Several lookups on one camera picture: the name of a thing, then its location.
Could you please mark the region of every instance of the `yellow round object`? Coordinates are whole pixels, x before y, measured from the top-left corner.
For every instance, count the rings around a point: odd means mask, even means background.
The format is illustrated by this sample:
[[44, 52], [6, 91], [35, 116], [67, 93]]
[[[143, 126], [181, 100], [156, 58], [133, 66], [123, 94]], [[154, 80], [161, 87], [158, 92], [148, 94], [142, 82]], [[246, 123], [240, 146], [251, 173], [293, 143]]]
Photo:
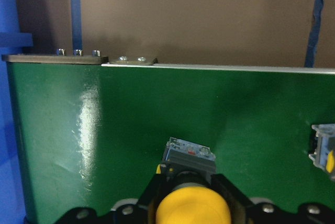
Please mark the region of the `yellow round object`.
[[168, 194], [156, 211], [156, 224], [231, 224], [226, 201], [209, 188], [184, 187]]

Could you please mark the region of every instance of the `silver screw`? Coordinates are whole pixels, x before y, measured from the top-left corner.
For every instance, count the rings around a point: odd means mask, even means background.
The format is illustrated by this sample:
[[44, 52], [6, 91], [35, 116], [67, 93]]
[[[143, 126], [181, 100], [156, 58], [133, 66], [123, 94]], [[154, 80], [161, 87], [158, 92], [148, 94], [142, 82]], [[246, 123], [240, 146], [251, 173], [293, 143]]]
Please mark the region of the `silver screw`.
[[56, 55], [65, 55], [65, 49], [57, 49]]
[[127, 206], [124, 209], [122, 209], [122, 214], [123, 215], [131, 215], [133, 212], [132, 206]]
[[73, 55], [82, 56], [83, 55], [83, 50], [73, 50]]
[[119, 57], [119, 60], [120, 61], [128, 61], [128, 58], [123, 55], [123, 56]]
[[94, 56], [94, 57], [100, 57], [100, 51], [99, 50], [93, 50], [92, 51], [92, 56]]
[[267, 212], [267, 213], [270, 214], [270, 213], [274, 212], [274, 207], [271, 204], [264, 204], [262, 206], [262, 210], [263, 210], [263, 212]]
[[140, 58], [137, 58], [137, 60], [140, 62], [146, 62], [147, 59], [145, 57], [140, 57]]
[[87, 209], [82, 209], [82, 210], [76, 215], [76, 218], [77, 218], [78, 220], [85, 219], [89, 214], [90, 214], [90, 212], [89, 212]]
[[320, 213], [320, 208], [315, 205], [308, 205], [307, 211], [312, 215], [318, 215]]

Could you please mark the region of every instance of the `brown surface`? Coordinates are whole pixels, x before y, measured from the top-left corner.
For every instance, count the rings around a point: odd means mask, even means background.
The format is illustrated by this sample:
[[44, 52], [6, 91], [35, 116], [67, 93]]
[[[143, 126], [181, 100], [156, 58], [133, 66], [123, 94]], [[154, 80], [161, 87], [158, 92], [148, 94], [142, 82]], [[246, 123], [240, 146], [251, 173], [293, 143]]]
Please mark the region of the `brown surface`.
[[[333, 0], [325, 0], [317, 67], [335, 67]], [[163, 63], [303, 66], [314, 0], [82, 0], [84, 52]], [[34, 53], [71, 52], [69, 0], [19, 0]]]

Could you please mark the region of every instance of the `metal bolt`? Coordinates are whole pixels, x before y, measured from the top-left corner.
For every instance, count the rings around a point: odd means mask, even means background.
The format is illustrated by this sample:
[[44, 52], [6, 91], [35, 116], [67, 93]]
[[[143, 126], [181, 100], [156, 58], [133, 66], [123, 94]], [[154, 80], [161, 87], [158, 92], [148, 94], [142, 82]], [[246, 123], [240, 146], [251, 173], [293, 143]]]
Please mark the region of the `metal bolt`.
[[312, 215], [318, 215], [320, 213], [320, 208], [315, 205], [308, 205], [307, 211]]
[[133, 207], [132, 206], [127, 206], [124, 209], [122, 209], [122, 214], [123, 215], [131, 215], [133, 212]]
[[137, 58], [137, 60], [140, 62], [146, 62], [147, 59], [145, 57], [140, 57], [140, 58]]
[[267, 213], [270, 214], [270, 213], [274, 212], [274, 207], [271, 204], [264, 204], [262, 206], [262, 210], [263, 210], [263, 212], [267, 212]]
[[94, 57], [100, 57], [100, 51], [99, 50], [93, 50], [92, 51], [92, 56], [94, 56]]
[[83, 50], [73, 50], [73, 55], [82, 56], [83, 55]]
[[65, 49], [57, 49], [56, 55], [65, 55]]
[[128, 58], [123, 55], [123, 56], [119, 57], [119, 60], [120, 61], [128, 61]]
[[85, 208], [85, 209], [80, 210], [80, 212], [78, 212], [78, 214], [76, 215], [76, 218], [78, 220], [85, 219], [87, 216], [89, 216], [89, 214], [90, 212]]

